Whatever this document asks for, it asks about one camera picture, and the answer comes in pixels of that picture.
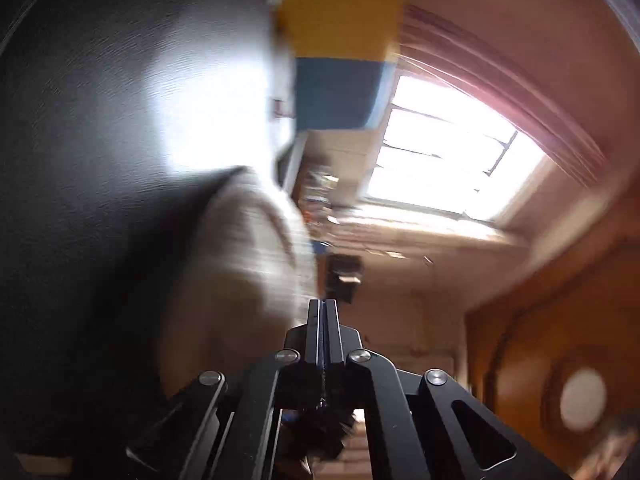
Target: bright window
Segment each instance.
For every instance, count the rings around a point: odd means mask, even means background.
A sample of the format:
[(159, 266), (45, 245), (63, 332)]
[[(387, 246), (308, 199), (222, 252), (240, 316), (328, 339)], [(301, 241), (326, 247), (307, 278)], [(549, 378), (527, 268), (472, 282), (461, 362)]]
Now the bright window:
[(544, 157), (484, 103), (403, 75), (367, 194), (491, 220)]

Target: round white object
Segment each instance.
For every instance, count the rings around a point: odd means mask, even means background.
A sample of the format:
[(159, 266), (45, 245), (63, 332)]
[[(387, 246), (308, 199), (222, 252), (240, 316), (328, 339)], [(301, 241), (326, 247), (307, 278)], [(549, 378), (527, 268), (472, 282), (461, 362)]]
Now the round white object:
[(593, 368), (580, 368), (564, 384), (560, 396), (560, 417), (570, 431), (593, 428), (607, 405), (607, 385)]

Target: pink curtain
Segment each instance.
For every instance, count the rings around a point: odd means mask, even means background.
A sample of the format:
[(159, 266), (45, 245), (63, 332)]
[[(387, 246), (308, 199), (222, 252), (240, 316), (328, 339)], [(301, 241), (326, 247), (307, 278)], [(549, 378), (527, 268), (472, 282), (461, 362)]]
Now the pink curtain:
[(534, 139), (569, 175), (593, 185), (605, 157), (587, 131), (521, 67), (494, 47), (420, 7), (406, 6), (402, 58), (475, 97)]

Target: glossy black panel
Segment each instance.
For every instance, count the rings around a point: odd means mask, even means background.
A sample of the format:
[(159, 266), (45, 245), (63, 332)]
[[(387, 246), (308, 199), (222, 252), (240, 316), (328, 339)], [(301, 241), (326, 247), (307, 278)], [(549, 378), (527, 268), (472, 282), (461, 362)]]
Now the glossy black panel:
[(231, 168), (271, 162), (269, 31), (264, 0), (37, 0), (0, 52), (15, 448), (66, 453), (159, 397), (151, 341), (198, 215)]

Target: metal screw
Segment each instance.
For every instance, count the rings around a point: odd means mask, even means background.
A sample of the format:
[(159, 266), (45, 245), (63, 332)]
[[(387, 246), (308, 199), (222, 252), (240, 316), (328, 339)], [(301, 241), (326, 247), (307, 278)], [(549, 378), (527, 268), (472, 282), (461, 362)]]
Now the metal screw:
[(300, 354), (291, 348), (283, 348), (276, 354), (276, 361), (292, 363), (300, 359)]
[(443, 370), (438, 370), (437, 368), (428, 370), (424, 377), (434, 386), (442, 386), (447, 382), (447, 373)]
[(349, 359), (355, 363), (365, 363), (371, 359), (371, 353), (367, 350), (354, 350), (349, 354)]
[(205, 386), (213, 386), (214, 384), (218, 384), (222, 377), (218, 372), (214, 372), (212, 370), (207, 370), (203, 372), (198, 377), (200, 384), (204, 384)]

